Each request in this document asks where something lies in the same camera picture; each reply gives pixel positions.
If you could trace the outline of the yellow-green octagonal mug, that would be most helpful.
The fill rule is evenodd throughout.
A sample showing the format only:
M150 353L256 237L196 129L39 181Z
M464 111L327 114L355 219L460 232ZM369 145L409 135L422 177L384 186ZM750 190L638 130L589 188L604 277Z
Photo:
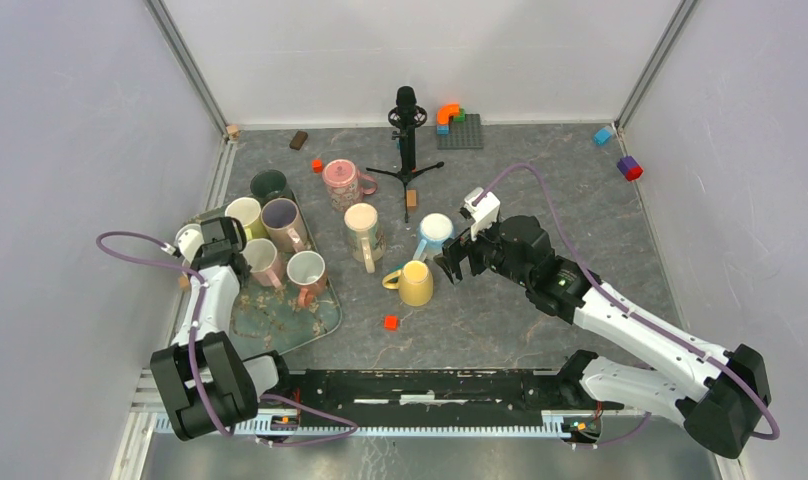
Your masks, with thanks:
M241 197L233 200L226 207L225 215L240 222L249 240L269 237L262 222L262 207L255 198Z

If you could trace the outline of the pink octagonal mug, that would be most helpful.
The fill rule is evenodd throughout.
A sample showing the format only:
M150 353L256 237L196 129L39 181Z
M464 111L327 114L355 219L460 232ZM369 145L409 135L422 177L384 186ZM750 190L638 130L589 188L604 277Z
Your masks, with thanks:
M262 286L285 288L286 268L275 244L269 239L252 239L243 250L250 275Z

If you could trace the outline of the iridescent pink mug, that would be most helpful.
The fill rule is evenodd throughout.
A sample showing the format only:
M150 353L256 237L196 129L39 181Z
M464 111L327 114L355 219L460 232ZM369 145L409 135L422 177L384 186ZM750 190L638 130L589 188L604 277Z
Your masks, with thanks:
M288 198L276 198L262 208L262 223L270 240L282 253L309 248L309 237L298 205Z

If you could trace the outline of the dark green mug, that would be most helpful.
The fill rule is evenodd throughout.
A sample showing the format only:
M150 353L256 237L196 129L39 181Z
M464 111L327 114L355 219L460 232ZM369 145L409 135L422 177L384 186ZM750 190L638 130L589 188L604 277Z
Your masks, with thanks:
M266 170L254 176L251 180L250 193L259 204L264 207L267 203L278 198L287 198L296 201L285 174L279 170Z

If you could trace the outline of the salmon flower mug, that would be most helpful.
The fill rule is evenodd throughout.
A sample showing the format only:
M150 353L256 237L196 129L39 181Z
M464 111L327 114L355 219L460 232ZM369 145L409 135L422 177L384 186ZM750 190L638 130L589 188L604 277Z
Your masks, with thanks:
M299 308L308 308L327 288L326 262L315 251L295 253L287 263L286 273L298 289L296 304Z

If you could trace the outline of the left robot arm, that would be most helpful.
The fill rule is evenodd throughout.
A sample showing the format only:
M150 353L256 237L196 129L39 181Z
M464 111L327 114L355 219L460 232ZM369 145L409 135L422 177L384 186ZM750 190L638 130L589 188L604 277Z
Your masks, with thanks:
M234 302L250 277L241 223L220 216L204 221L201 230L183 324L150 360L168 419L182 441L212 432L230 436L233 427L257 415L260 399L277 408L294 394L294 381L277 351L242 359L227 333Z

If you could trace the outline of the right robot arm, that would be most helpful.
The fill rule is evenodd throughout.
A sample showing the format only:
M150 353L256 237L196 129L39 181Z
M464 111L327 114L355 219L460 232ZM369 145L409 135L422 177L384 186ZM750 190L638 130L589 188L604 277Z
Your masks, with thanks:
M578 263L556 254L532 216L512 216L478 233L466 229L435 258L453 282L462 262L471 273L498 274L525 290L540 312L595 333L630 352L644 368L579 352L557 382L560 400L582 408L593 399L643 409L680 425L705 449L736 459L760 437L771 393L763 356L690 335L629 301Z

